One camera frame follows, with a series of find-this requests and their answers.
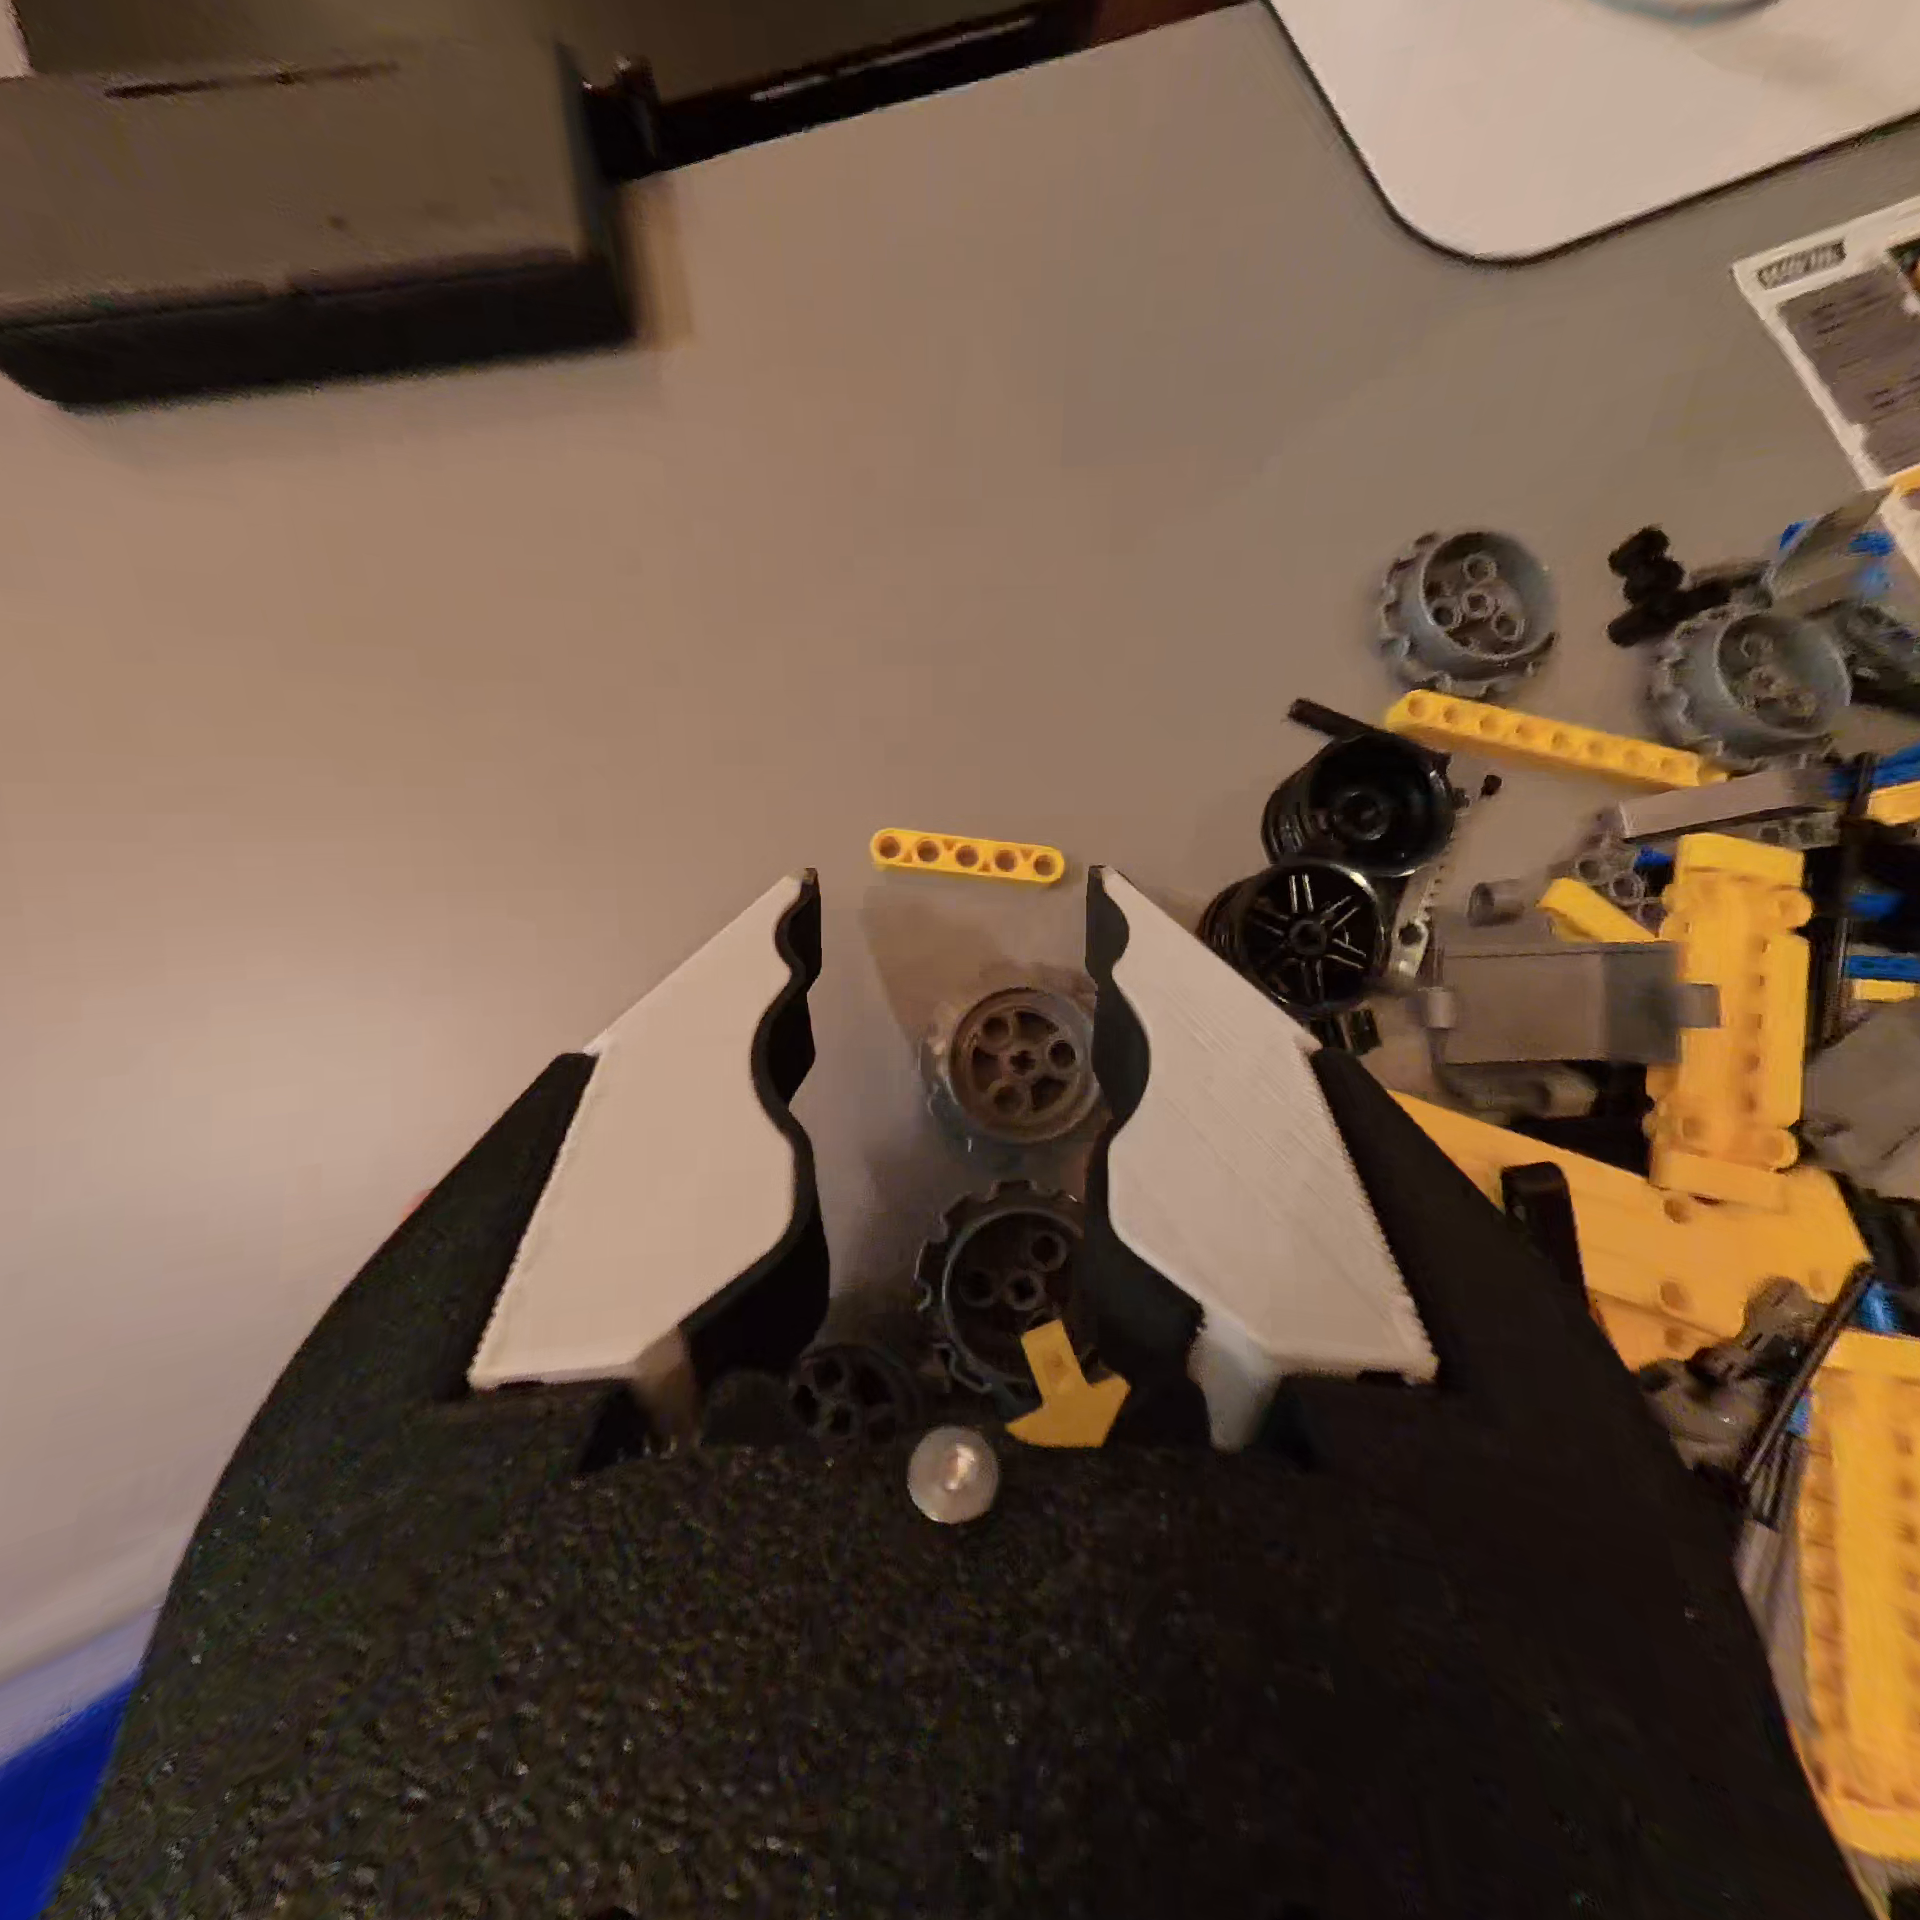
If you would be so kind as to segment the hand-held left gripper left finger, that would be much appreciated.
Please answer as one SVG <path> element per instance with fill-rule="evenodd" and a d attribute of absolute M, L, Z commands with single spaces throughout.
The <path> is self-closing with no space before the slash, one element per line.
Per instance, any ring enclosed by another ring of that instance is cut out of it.
<path fill-rule="evenodd" d="M 584 1047 L 472 1395 L 618 1384 L 678 1436 L 721 1376 L 778 1374 L 806 1346 L 830 1259 L 793 1098 L 821 909 L 813 868 L 777 877 Z"/>

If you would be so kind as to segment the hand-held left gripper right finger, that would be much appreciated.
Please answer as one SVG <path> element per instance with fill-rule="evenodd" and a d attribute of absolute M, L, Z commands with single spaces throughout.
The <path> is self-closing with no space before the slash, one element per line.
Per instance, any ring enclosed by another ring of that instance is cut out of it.
<path fill-rule="evenodd" d="M 1321 1045 L 1114 866 L 1087 874 L 1085 971 L 1107 1108 L 1083 1251 L 1098 1356 L 1225 1454 L 1299 1378 L 1430 1382 Z"/>

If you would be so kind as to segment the pile of mixed building pieces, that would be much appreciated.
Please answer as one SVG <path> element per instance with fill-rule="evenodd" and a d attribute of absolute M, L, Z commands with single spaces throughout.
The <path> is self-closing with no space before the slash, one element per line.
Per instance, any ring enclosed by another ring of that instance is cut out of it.
<path fill-rule="evenodd" d="M 1687 572 L 1694 582 L 1723 592 L 1721 608 L 1768 608 L 1823 627 L 1850 669 L 1850 708 L 1862 704 L 1914 716 L 1914 627 L 1888 604 L 1886 574 L 1894 546 L 1886 516 L 1903 501 L 1910 503 L 1907 494 L 1891 487 L 1870 487 L 1816 518 L 1786 526 L 1768 558 Z M 1848 1019 L 1845 997 L 1878 978 L 1870 975 L 1866 962 L 1878 965 L 1880 948 L 1890 954 L 1888 965 L 1914 962 L 1914 842 L 1901 838 L 1907 828 L 1914 831 L 1914 813 L 1896 822 L 1890 812 L 1874 812 L 1898 797 L 1914 805 L 1914 748 L 1906 756 L 1847 764 L 1823 750 L 1805 764 L 1774 762 L 1733 775 L 1726 784 L 1622 802 L 1597 828 L 1599 851 L 1624 856 L 1632 874 L 1650 863 L 1655 880 L 1664 876 L 1664 888 L 1674 846 L 1691 831 L 1728 831 L 1803 856 L 1803 886 L 1813 902 L 1805 926 L 1805 1080 L 1807 1061 L 1816 1064 L 1840 1045 Z M 1890 888 L 1878 922 L 1883 933 L 1872 940 L 1872 917 L 1858 902 L 1858 888 L 1870 880 L 1883 893 Z M 1664 888 L 1638 904 L 1653 901 L 1664 911 Z M 1650 1067 L 1578 1062 L 1570 1067 L 1578 1087 L 1568 1118 L 1535 1116 L 1531 1106 L 1509 1101 L 1511 1125 L 1647 1176 Z M 1647 1378 L 1662 1415 L 1706 1472 L 1733 1474 L 1738 1467 L 1750 1483 L 1763 1478 L 1762 1469 L 1770 1472 L 1789 1416 L 1834 1341 L 1837 1311 L 1823 1310 L 1816 1332 L 1741 1330 L 1734 1343 L 1653 1364 Z"/>

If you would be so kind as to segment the black spoked toy wheel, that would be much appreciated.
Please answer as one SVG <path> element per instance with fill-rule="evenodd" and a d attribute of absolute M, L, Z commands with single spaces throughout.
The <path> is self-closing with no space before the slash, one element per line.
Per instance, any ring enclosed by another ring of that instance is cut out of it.
<path fill-rule="evenodd" d="M 1283 855 L 1213 895 L 1195 936 L 1293 1021 L 1334 1021 L 1384 992 L 1400 888 L 1326 855 Z"/>

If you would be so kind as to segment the grey sprocket wheel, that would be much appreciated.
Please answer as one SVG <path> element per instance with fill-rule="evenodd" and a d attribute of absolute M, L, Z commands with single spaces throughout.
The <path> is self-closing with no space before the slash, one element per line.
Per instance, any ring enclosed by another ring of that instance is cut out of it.
<path fill-rule="evenodd" d="M 1091 1064 L 1094 992 L 1073 971 L 987 975 L 927 1021 L 929 1116 L 975 1155 L 1038 1155 L 1090 1138 L 1105 1106 Z"/>
<path fill-rule="evenodd" d="M 1403 691 L 1505 704 L 1557 634 L 1547 566 L 1503 533 L 1425 533 L 1384 566 L 1375 595 L 1375 645 Z"/>
<path fill-rule="evenodd" d="M 1850 702 L 1845 651 L 1798 615 L 1710 608 L 1650 651 L 1646 708 L 1655 733 L 1733 772 L 1816 759 Z"/>

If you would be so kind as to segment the dark sprocket wheel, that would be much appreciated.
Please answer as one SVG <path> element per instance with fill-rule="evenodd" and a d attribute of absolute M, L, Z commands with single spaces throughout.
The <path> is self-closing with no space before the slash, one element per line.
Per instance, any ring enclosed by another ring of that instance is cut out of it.
<path fill-rule="evenodd" d="M 1057 1323 L 1080 1363 L 1097 1354 L 1097 1318 L 1080 1282 L 1085 1208 L 1067 1190 L 1025 1180 L 963 1192 L 914 1264 L 925 1343 L 952 1390 L 1003 1416 L 1040 1406 L 1023 1338 Z"/>

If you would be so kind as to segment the yellow angled piece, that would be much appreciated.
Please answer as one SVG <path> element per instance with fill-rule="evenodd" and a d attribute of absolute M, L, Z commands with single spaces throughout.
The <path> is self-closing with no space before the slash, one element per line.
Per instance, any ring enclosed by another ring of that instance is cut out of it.
<path fill-rule="evenodd" d="M 1090 1378 L 1059 1318 L 1025 1330 L 1022 1350 L 1040 1404 L 1008 1421 L 1008 1436 L 1027 1450 L 1104 1450 L 1133 1387 L 1114 1374 Z"/>

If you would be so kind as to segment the small black gear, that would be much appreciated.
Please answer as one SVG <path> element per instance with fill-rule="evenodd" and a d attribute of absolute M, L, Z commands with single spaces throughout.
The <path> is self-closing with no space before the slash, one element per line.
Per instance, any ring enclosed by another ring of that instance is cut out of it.
<path fill-rule="evenodd" d="M 872 1341 L 806 1348 L 785 1374 L 784 1391 L 806 1439 L 825 1452 L 891 1444 L 922 1419 L 914 1372 Z"/>

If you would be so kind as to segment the yellow curved panel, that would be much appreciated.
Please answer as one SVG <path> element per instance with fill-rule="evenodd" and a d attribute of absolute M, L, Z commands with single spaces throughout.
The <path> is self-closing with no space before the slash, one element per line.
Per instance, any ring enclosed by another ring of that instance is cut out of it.
<path fill-rule="evenodd" d="M 1822 1170 L 1784 1172 L 1779 1208 L 1736 1206 L 1656 1188 L 1415 1095 L 1398 1104 L 1491 1203 L 1509 1168 L 1547 1160 L 1562 1170 L 1590 1310 L 1629 1368 L 1733 1340 L 1770 1282 L 1833 1304 L 1870 1261 L 1847 1199 Z"/>

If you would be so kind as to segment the yellow five-hole beam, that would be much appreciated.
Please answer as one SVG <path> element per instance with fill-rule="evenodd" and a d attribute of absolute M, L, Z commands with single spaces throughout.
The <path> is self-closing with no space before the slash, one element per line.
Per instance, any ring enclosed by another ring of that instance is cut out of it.
<path fill-rule="evenodd" d="M 967 831 L 879 828 L 869 843 L 871 863 L 883 874 L 922 874 L 1048 888 L 1070 874 L 1063 851 L 1045 843 Z"/>

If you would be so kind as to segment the long yellow beam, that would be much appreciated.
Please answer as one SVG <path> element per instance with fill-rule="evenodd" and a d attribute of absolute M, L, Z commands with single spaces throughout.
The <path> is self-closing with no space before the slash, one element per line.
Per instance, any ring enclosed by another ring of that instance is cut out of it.
<path fill-rule="evenodd" d="M 1430 752 L 1509 762 L 1531 772 L 1590 778 L 1632 792 L 1681 792 L 1734 775 L 1659 740 L 1578 727 L 1558 717 L 1413 691 L 1383 712 L 1384 733 Z"/>

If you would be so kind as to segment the black connector piece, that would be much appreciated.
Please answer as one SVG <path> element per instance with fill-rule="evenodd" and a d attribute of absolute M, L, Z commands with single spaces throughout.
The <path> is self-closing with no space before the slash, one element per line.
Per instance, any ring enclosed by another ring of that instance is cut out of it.
<path fill-rule="evenodd" d="M 1723 605 L 1719 588 L 1691 581 L 1656 523 L 1622 540 L 1605 563 L 1622 592 L 1622 610 L 1606 623 L 1606 639 L 1618 648 L 1665 639 L 1694 616 Z"/>

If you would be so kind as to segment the yellow grey sticker sheet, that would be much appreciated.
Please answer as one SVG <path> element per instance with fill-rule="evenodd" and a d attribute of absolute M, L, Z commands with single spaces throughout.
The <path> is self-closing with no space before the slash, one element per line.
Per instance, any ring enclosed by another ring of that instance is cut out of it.
<path fill-rule="evenodd" d="M 1913 494 L 1918 198 L 1741 259 L 1733 278 L 1862 485 Z"/>

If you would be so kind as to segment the black box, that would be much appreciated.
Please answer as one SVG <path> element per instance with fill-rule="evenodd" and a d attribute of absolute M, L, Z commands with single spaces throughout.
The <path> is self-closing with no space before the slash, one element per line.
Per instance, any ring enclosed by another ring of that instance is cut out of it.
<path fill-rule="evenodd" d="M 1 366 L 69 412 L 597 351 L 635 333 L 550 39 L 3 80 Z"/>

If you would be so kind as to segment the white book stand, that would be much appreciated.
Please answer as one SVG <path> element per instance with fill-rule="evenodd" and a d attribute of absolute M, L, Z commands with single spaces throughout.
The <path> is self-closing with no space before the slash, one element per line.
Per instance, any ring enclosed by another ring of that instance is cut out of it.
<path fill-rule="evenodd" d="M 1381 202 L 1515 266 L 1913 120 L 1914 3 L 1270 3 Z"/>

